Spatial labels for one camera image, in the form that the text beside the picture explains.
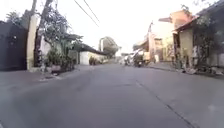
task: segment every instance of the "curb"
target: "curb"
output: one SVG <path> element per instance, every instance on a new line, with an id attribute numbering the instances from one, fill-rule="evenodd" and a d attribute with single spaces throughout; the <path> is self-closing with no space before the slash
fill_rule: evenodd
<path id="1" fill-rule="evenodd" d="M 157 68 L 157 67 L 152 67 L 152 66 L 147 66 L 147 68 L 152 68 L 152 69 L 157 69 L 157 70 L 163 70 L 163 71 L 169 71 L 169 72 L 178 72 L 175 69 Z"/>

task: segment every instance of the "wall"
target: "wall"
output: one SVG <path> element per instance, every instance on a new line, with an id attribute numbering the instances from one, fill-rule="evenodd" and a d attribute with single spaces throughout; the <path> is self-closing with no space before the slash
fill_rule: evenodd
<path id="1" fill-rule="evenodd" d="M 184 50 L 187 51 L 187 55 L 189 56 L 190 66 L 192 66 L 192 52 L 193 52 L 193 30 L 186 29 L 180 32 L 180 50 L 181 57 L 183 58 Z"/>
<path id="2" fill-rule="evenodd" d="M 173 36 L 163 38 L 163 57 L 164 61 L 171 61 L 174 57 L 174 41 Z"/>
<path id="3" fill-rule="evenodd" d="M 89 65 L 90 57 L 93 57 L 100 61 L 100 60 L 104 59 L 106 56 L 88 52 L 88 51 L 80 52 L 80 64 Z"/>
<path id="4" fill-rule="evenodd" d="M 41 37 L 41 44 L 40 44 L 40 50 L 41 50 L 42 54 L 44 56 L 47 55 L 47 53 L 50 51 L 50 49 L 51 49 L 50 44 L 48 42 L 46 42 L 44 40 L 44 37 L 42 36 Z"/>
<path id="5" fill-rule="evenodd" d="M 172 36 L 172 31 L 174 30 L 173 23 L 157 21 L 152 26 L 152 32 L 156 35 L 155 38 L 164 38 L 167 36 Z"/>
<path id="6" fill-rule="evenodd" d="M 211 65 L 220 67 L 224 67 L 224 17 L 221 16 L 223 13 L 224 9 L 221 9 L 212 15 L 212 18 L 215 19 L 213 29 L 217 47 L 213 50 L 210 59 Z"/>
<path id="7" fill-rule="evenodd" d="M 28 39 L 27 39 L 27 69 L 31 69 L 34 66 L 34 48 L 35 48 L 35 38 L 37 30 L 37 16 L 33 15 L 30 20 Z"/>
<path id="8" fill-rule="evenodd" d="M 88 52 L 80 52 L 80 64 L 81 65 L 89 65 L 89 56 Z"/>
<path id="9" fill-rule="evenodd" d="M 178 27 L 191 21 L 193 17 L 186 15 L 186 13 L 183 10 L 180 10 L 180 11 L 171 13 L 170 18 L 172 19 L 174 28 L 177 29 Z"/>
<path id="10" fill-rule="evenodd" d="M 27 30 L 5 22 L 0 28 L 0 70 L 25 70 Z"/>

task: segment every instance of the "parked vehicle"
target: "parked vehicle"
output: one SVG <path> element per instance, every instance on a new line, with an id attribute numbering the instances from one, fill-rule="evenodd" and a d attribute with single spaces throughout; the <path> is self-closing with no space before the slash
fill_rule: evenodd
<path id="1" fill-rule="evenodd" d="M 131 64 L 130 64 L 130 56 L 125 56 L 125 58 L 124 58 L 124 65 L 125 66 L 130 66 Z"/>
<path id="2" fill-rule="evenodd" d="M 145 65 L 145 61 L 143 59 L 143 55 L 144 52 L 143 51 L 139 51 L 138 53 L 136 53 L 133 57 L 134 59 L 134 66 L 135 67 L 142 67 Z"/>

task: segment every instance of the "dark gate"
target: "dark gate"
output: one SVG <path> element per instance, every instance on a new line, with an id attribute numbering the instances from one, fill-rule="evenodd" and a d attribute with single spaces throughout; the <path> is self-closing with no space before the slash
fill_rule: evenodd
<path id="1" fill-rule="evenodd" d="M 0 70 L 26 70 L 28 31 L 13 23 L 0 21 Z"/>

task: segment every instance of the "building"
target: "building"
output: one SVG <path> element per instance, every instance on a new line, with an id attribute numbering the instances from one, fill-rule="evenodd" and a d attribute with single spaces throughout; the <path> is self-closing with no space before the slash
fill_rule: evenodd
<path id="1" fill-rule="evenodd" d="M 176 29 L 180 60 L 189 67 L 224 67 L 224 1 L 198 13 L 198 17 Z"/>
<path id="2" fill-rule="evenodd" d="M 167 18 L 160 18 L 159 21 L 162 28 L 163 57 L 164 61 L 172 61 L 175 57 L 175 29 L 190 22 L 192 15 L 184 10 L 172 12 Z"/>

